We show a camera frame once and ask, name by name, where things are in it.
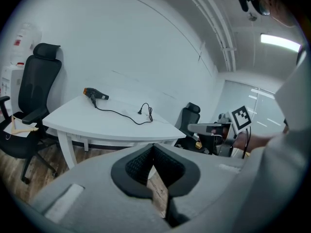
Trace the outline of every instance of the office chair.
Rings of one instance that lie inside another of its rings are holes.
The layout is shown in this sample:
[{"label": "office chair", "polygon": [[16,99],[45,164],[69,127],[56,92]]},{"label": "office chair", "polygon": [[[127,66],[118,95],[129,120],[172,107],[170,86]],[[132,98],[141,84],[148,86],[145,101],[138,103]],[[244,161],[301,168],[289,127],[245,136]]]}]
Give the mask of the office chair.
[{"label": "office chair", "polygon": [[62,66],[62,62],[55,59],[59,47],[40,43],[25,64],[18,95],[18,106],[21,112],[15,113],[14,116],[21,119],[23,124],[37,123],[38,131],[30,132],[27,137],[5,132],[4,129],[11,123],[11,117],[8,116],[4,102],[10,97],[0,98],[0,108],[5,118],[5,121],[0,123],[0,149],[12,157],[25,159],[20,177],[25,184],[30,182],[25,174],[33,156],[51,169],[53,176],[57,177],[56,170],[38,154],[38,151],[55,144],[45,144],[41,139],[46,138],[46,128],[42,124],[42,119],[49,114],[46,105],[49,91]]},{"label": "office chair", "polygon": [[179,130],[186,135],[186,138],[178,139],[176,145],[181,145],[182,148],[186,150],[204,152],[204,148],[199,150],[195,147],[196,140],[192,138],[194,133],[188,130],[189,124],[198,123],[200,119],[200,112],[200,107],[193,103],[188,103],[188,105],[182,109],[182,119]]}]

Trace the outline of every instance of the black headrest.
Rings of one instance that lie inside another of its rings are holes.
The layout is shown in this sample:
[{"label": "black headrest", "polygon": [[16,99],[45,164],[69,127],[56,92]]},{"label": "black headrest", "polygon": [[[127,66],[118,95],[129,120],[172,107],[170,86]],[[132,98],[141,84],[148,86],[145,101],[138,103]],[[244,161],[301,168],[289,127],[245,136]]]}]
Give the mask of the black headrest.
[{"label": "black headrest", "polygon": [[60,45],[39,43],[34,49],[34,56],[46,60],[55,60],[56,52],[59,48]]},{"label": "black headrest", "polygon": [[199,106],[195,105],[194,103],[188,103],[186,108],[194,113],[200,113],[201,109]]}]

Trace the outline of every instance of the power cord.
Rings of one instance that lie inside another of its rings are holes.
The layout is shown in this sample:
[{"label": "power cord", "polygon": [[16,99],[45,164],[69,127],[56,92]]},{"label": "power cord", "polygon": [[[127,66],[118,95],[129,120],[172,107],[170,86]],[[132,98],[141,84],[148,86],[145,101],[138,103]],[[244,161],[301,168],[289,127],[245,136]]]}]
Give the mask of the power cord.
[{"label": "power cord", "polygon": [[123,115],[123,114],[121,114],[121,113],[119,113],[119,112],[117,112],[117,111],[113,111],[113,110],[104,110],[104,109],[98,108],[97,105],[96,105],[96,99],[95,99],[94,94],[91,95],[91,100],[92,100],[92,103],[93,103],[93,105],[95,106],[96,109],[98,109],[98,110],[100,110],[100,111],[110,111],[110,112],[117,113],[117,114],[119,114],[120,116],[127,117],[127,118],[131,119],[131,120],[132,120],[134,123],[136,123],[137,125],[142,125],[142,124],[144,124],[144,123],[153,122],[153,118],[152,118],[152,115],[151,115],[151,113],[152,113],[152,108],[149,106],[148,103],[144,103],[144,104],[141,106],[140,110],[138,111],[138,114],[141,115],[142,107],[143,107],[145,104],[147,104],[147,105],[148,105],[148,111],[149,111],[149,119],[150,119],[150,121],[146,121],[146,122],[142,122],[142,123],[137,123],[137,122],[135,122],[132,118],[130,118],[129,116]]},{"label": "power cord", "polygon": [[251,135],[252,135],[252,128],[249,127],[249,135],[248,135],[248,129],[246,129],[245,148],[244,148],[242,159],[244,159],[244,157],[245,157],[247,147],[248,147],[249,141],[251,139]]}]

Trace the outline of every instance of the ceiling pipe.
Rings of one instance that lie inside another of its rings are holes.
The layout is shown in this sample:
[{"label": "ceiling pipe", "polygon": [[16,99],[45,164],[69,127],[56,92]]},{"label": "ceiling pipe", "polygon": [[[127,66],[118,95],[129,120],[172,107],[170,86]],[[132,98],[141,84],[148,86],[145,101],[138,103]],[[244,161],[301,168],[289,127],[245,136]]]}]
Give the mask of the ceiling pipe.
[{"label": "ceiling pipe", "polygon": [[[229,32],[229,29],[228,29],[228,26],[223,18],[223,15],[222,13],[220,12],[218,6],[216,5],[215,1],[214,0],[208,0],[209,4],[211,5],[211,7],[213,8],[213,10],[215,11],[218,19],[220,20],[220,23],[224,29],[224,32],[225,32],[225,35],[226,35],[226,38],[227,38],[227,41],[228,41],[228,44],[229,44],[229,48],[233,49],[233,44],[232,44],[232,39],[231,39],[231,35],[230,35],[230,32]],[[232,69],[233,71],[235,72],[236,71],[236,62],[235,62],[235,54],[234,54],[234,51],[232,50],[231,51],[231,59],[232,59]]]},{"label": "ceiling pipe", "polygon": [[[222,49],[226,49],[227,47],[225,45],[225,39],[224,39],[223,34],[222,34],[222,32],[218,26],[218,23],[216,22],[213,14],[209,10],[209,8],[205,5],[204,1],[203,0],[197,0],[197,1],[191,0],[191,1],[194,2],[194,4],[198,7],[198,9],[201,11],[201,13],[207,19],[208,23],[210,24],[210,26],[212,27],[213,31],[216,34],[217,40],[220,44],[220,47]],[[223,55],[224,55],[227,71],[231,71],[231,64],[229,61],[229,56],[228,56],[227,51],[223,51]]]},{"label": "ceiling pipe", "polygon": [[236,51],[237,48],[226,48],[226,49],[221,49],[221,51]]}]

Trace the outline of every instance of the table leg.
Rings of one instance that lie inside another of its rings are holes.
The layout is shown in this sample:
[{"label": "table leg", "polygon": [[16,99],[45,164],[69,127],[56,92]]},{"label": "table leg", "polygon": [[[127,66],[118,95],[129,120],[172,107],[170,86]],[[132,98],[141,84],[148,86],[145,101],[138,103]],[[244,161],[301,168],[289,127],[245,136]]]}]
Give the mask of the table leg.
[{"label": "table leg", "polygon": [[86,138],[82,138],[82,141],[84,143],[84,151],[88,152],[88,140]]},{"label": "table leg", "polygon": [[67,136],[67,134],[63,131],[57,131],[57,136],[66,163],[69,169],[72,169],[75,165],[77,165],[77,160],[74,156],[71,137]]}]

